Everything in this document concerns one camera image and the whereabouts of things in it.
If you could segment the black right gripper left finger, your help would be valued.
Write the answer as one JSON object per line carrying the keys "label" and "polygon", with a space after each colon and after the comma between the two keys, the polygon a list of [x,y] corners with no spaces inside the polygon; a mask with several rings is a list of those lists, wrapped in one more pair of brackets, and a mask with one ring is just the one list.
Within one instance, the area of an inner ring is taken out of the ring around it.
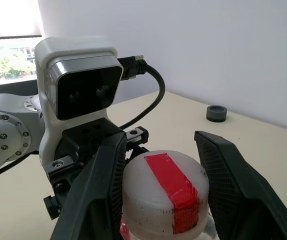
{"label": "black right gripper left finger", "polygon": [[120,240],[127,137],[106,138],[73,181],[50,240]]}

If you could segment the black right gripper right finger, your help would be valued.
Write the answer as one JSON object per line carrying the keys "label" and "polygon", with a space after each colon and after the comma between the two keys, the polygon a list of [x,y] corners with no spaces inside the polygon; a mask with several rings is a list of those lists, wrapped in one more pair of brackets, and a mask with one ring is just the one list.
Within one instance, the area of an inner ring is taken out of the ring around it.
{"label": "black right gripper right finger", "polygon": [[208,205],[220,240],[287,240],[287,208],[268,181],[225,138],[196,131],[209,181]]}

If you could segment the glass window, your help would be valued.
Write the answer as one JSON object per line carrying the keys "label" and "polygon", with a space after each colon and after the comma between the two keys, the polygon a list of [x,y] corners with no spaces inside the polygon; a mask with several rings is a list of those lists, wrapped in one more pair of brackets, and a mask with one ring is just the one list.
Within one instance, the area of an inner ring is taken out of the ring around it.
{"label": "glass window", "polygon": [[0,85],[36,78],[35,46],[41,37],[0,39]]}

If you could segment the white roller blind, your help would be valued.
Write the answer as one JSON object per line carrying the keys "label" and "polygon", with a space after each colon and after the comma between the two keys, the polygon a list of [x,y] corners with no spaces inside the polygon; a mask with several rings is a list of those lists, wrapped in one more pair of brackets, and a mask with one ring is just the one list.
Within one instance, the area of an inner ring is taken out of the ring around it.
{"label": "white roller blind", "polygon": [[0,39],[41,35],[38,0],[0,0]]}

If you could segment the small dark grey round puck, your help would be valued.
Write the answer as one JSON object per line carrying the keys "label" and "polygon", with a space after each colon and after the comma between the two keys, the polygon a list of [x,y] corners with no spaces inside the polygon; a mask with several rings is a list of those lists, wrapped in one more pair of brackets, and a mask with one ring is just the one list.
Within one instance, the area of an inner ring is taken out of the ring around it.
{"label": "small dark grey round puck", "polygon": [[214,123],[225,122],[227,118],[227,108],[221,105],[210,105],[206,109],[206,119]]}

